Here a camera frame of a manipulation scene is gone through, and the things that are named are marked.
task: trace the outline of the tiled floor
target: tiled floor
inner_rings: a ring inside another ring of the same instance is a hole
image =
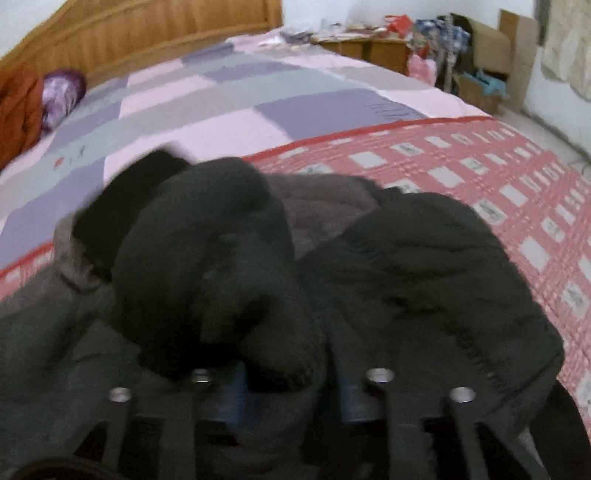
[[[525,115],[520,115],[510,110],[505,110],[498,115],[498,118],[520,130],[541,147],[553,151],[564,165],[568,165],[578,172],[584,173],[591,180],[591,164],[589,164],[587,159],[542,125]]]

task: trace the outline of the plastic bag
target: plastic bag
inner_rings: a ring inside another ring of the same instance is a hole
[[[44,79],[41,101],[43,114],[43,133],[57,128],[65,117],[82,100],[86,93],[86,79],[78,70],[55,70]]]
[[[412,55],[408,59],[408,76],[433,87],[437,80],[437,65],[434,60],[423,60],[416,54]]]

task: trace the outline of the blue cloth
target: blue cloth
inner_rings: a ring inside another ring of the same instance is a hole
[[[437,43],[437,46],[431,45],[436,50],[444,48],[458,54],[468,48],[470,34],[461,27],[453,27],[453,34],[449,37],[444,20],[417,20],[415,26],[422,35]]]

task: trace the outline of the metal bolt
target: metal bolt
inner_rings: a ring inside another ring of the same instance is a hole
[[[384,384],[394,380],[394,372],[388,368],[372,368],[365,372],[365,378],[370,383]]]
[[[191,383],[208,384],[211,381],[209,373],[204,368],[198,368],[191,372]]]
[[[131,390],[124,387],[114,388],[109,392],[109,400],[117,403],[125,403],[131,400]]]
[[[456,403],[467,403],[476,398],[476,392],[470,387],[458,387],[449,392],[449,397]]]

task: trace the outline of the clothes pile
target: clothes pile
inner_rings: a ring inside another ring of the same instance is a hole
[[[231,442],[200,446],[203,478],[334,478],[302,454],[306,433],[327,389],[358,407],[375,368],[429,411],[470,387],[482,423],[533,440],[553,480],[590,478],[556,380],[560,336],[487,225],[449,197],[157,151],[54,244],[55,263],[0,303],[0,478],[62,452],[112,388],[182,391],[204,352],[243,362],[254,407]],[[427,478],[415,467],[437,478],[424,448],[404,480]]]

